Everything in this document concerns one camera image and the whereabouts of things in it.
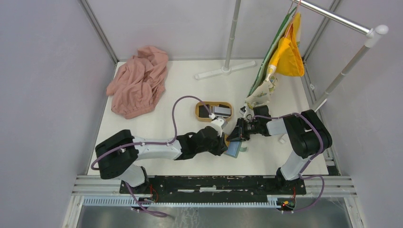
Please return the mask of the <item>yellow oval card tray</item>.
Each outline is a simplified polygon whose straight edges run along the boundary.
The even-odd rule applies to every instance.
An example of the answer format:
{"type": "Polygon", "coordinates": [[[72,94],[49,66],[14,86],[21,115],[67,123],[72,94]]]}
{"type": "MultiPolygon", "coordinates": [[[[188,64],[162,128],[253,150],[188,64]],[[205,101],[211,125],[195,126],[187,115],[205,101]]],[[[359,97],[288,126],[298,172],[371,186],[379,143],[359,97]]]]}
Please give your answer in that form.
{"type": "Polygon", "coordinates": [[[209,112],[216,117],[222,117],[226,121],[229,121],[232,118],[233,108],[230,103],[205,101],[204,104],[208,107],[209,111],[207,111],[202,102],[198,102],[195,106],[195,115],[198,121],[210,122],[211,118],[209,112]]]}

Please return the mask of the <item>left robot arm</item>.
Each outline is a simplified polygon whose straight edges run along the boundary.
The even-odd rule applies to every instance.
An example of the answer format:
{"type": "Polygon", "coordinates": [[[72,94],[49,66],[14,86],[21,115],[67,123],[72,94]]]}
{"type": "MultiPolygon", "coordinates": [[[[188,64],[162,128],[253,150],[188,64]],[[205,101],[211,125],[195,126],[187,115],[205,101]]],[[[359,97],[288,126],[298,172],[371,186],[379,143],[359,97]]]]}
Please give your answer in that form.
{"type": "Polygon", "coordinates": [[[228,147],[225,138],[207,126],[175,138],[150,141],[134,137],[128,129],[121,130],[95,147],[96,159],[91,169],[99,171],[104,180],[119,178],[137,193],[149,189],[145,168],[135,161],[146,159],[188,160],[197,154],[209,152],[220,156],[228,147]]]}

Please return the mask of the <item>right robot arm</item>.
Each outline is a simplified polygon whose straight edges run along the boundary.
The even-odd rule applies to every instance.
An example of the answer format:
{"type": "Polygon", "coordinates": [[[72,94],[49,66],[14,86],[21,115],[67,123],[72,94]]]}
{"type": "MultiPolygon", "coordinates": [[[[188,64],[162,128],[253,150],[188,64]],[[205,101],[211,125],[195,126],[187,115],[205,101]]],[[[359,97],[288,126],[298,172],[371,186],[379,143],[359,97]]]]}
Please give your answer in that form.
{"type": "Polygon", "coordinates": [[[249,120],[237,119],[236,126],[227,137],[227,141],[248,141],[253,134],[263,136],[286,134],[292,152],[287,161],[278,169],[274,181],[276,191],[286,194],[293,189],[293,181],[302,177],[303,171],[312,160],[332,145],[332,137],[312,109],[272,117],[269,114],[268,106],[262,105],[254,107],[253,113],[254,116],[249,120]]]}

